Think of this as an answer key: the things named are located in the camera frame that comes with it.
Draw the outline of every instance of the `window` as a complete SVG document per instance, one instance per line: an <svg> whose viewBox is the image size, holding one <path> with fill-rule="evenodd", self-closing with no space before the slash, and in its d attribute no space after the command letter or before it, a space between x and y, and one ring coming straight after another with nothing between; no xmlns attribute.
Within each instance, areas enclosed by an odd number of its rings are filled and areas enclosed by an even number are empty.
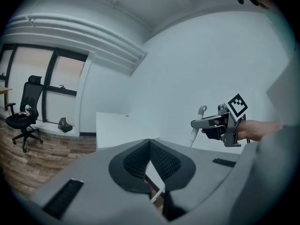
<svg viewBox="0 0 300 225"><path fill-rule="evenodd" d="M38 120L58 123L65 117L69 124L74 124L77 86L86 59L87 55L59 48L4 45L0 55L0 85L12 88L9 101L16 103L18 112L24 84L31 75L41 76L43 91L37 104ZM0 108L5 103L6 97L0 96Z"/></svg>

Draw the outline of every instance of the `bag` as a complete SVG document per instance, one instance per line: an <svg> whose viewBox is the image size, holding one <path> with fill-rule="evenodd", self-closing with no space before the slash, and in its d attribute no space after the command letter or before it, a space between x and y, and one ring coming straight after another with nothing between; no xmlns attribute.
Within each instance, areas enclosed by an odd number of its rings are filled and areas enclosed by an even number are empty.
<svg viewBox="0 0 300 225"><path fill-rule="evenodd" d="M58 129L62 130L64 133L71 131L73 127L67 123L66 118L61 118L58 123Z"/></svg>

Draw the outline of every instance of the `window frame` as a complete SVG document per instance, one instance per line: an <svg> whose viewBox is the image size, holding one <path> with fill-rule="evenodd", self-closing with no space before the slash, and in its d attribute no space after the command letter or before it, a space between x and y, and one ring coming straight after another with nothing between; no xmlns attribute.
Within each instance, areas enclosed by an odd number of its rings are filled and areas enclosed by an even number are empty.
<svg viewBox="0 0 300 225"><path fill-rule="evenodd" d="M53 69L54 69L57 58L59 56L61 56L61 57L66 57L66 58L86 62L86 59L88 58L88 55L84 55L84 54L81 54L81 53L78 53L78 52L73 52L73 51L69 51L69 50L65 50L65 49L60 49L60 48L57 48L57 47L48 47L48 46L43 46L43 45L4 44L2 49L1 49L1 52L0 52L0 59L1 59L1 57L2 57L5 50L13 50L12 54L10 56L8 65L7 65L6 75L5 76L0 75L0 80L5 81L5 87L6 88L8 87L9 74L10 74L11 66L13 64L13 60L14 60L14 57L15 57L15 52L16 52L18 47L37 48L37 49L44 49L44 50L53 51L52 56L51 56L50 61L49 61L49 64L48 64L48 67L47 67L47 70L46 70L45 80L44 80L44 84L43 84L43 94L42 94L42 119L43 119L43 122L48 122L47 115L46 115L47 91L52 91L52 92L56 92L56 93L60 93L60 94L67 94L67 95L71 95L71 96L74 96L74 97L76 97L76 95L77 95L77 91L50 86L51 77L52 77L52 74L53 74ZM4 95L4 103L5 103L4 104L5 111L7 111L8 108L6 106L6 104L7 104L6 94Z"/></svg>

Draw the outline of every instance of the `chair headrest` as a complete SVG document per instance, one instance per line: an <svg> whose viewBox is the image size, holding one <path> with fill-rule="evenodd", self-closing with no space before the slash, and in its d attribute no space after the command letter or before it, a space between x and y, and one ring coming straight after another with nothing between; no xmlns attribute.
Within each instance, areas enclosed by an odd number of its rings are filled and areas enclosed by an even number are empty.
<svg viewBox="0 0 300 225"><path fill-rule="evenodd" d="M28 78L28 81L33 84L41 84L41 78L42 77L32 75Z"/></svg>

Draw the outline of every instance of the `white table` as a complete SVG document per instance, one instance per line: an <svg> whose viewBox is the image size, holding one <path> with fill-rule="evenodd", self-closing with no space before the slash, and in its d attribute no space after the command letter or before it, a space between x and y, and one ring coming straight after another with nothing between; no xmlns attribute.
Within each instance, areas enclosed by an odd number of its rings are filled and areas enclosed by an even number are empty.
<svg viewBox="0 0 300 225"><path fill-rule="evenodd" d="M160 137L157 131L146 127L134 118L105 112L96 113L96 133L97 151L99 152L103 148ZM159 188L163 186L164 183L151 162L147 167L146 174L156 186Z"/></svg>

